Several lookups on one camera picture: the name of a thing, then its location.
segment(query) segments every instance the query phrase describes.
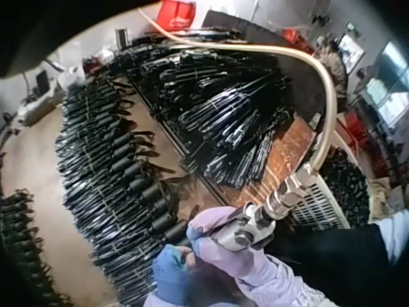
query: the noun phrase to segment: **blue glove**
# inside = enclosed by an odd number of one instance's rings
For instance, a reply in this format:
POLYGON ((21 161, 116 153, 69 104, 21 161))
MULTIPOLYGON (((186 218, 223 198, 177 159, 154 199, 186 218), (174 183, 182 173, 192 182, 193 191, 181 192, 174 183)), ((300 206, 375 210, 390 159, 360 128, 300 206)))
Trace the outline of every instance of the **blue glove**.
POLYGON ((169 304, 185 306, 191 274, 182 250, 167 244, 152 268, 157 282, 156 296, 169 304))

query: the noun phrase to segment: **purple glove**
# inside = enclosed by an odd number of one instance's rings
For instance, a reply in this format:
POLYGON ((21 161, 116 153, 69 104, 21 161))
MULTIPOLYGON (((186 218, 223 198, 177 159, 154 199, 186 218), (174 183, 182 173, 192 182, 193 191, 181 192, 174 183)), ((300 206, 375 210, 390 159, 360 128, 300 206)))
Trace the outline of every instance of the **purple glove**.
POLYGON ((259 287, 272 281, 277 271, 277 266, 266 257, 264 251, 228 251, 204 235, 208 230, 221 225, 234 211, 232 207, 219 207, 199 213, 189 223, 187 237, 196 256, 203 261, 213 264, 231 277, 259 287))

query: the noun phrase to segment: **hand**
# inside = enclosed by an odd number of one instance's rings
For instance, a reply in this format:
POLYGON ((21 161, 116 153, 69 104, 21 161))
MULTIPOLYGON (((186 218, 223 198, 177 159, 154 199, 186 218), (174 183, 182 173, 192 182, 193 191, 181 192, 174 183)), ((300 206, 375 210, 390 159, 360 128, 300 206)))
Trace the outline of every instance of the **hand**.
POLYGON ((190 248, 167 244, 153 261, 153 277, 157 282, 157 297, 174 304, 186 305, 194 255, 190 248))
POLYGON ((213 264, 231 277, 258 287, 273 280, 277 269, 264 251, 228 251, 204 235, 208 230, 221 225, 234 211, 232 207, 219 207, 201 212, 189 223, 187 237, 195 254, 203 261, 213 264))

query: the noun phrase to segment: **sleeve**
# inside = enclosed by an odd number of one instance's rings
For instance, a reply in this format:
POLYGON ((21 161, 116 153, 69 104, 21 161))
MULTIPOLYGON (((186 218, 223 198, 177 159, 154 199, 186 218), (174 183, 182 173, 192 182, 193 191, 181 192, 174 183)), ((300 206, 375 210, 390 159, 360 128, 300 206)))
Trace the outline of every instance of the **sleeve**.
POLYGON ((146 298, 143 307, 183 307, 183 306, 169 304, 161 300, 153 292, 151 292, 146 298))
POLYGON ((253 300, 259 307, 317 307, 326 301, 322 292, 310 288, 301 277, 294 276, 293 270, 289 266, 271 256, 267 257, 273 265, 277 266, 272 281, 260 287, 252 287, 246 282, 236 279, 237 285, 244 295, 253 300))
POLYGON ((380 229, 389 263, 395 265, 409 241, 409 211, 398 212, 375 224, 380 229))

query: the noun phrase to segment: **beige hose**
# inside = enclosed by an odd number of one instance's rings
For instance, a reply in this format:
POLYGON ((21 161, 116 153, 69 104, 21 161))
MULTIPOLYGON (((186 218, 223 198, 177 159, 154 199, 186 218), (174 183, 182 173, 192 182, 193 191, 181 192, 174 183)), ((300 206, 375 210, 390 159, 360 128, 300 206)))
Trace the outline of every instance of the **beige hose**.
POLYGON ((325 124, 323 128, 323 135, 320 143, 318 144, 318 149, 316 155, 313 157, 311 162, 311 168, 313 171, 318 172, 322 164, 327 157, 328 151, 331 145, 331 136, 335 130, 336 118, 337 118, 337 97, 335 93, 334 83, 332 82, 331 75, 328 73, 324 65, 321 64, 317 59, 313 58, 309 54, 286 47, 279 47, 273 45, 243 45, 243 44, 225 44, 225 43, 203 43, 203 42, 193 42, 191 40, 186 40, 179 38, 167 32, 165 29, 160 27, 155 21, 150 19, 141 9, 139 9, 141 15, 160 33, 171 40, 183 43, 185 45, 191 45, 199 48, 212 48, 212 49, 224 49, 224 50, 240 50, 240 51, 251 51, 251 52, 264 52, 270 54, 280 54, 283 56, 290 56, 292 58, 299 59, 310 66, 314 67, 318 75, 321 77, 325 94, 327 96, 327 113, 325 115, 325 124))

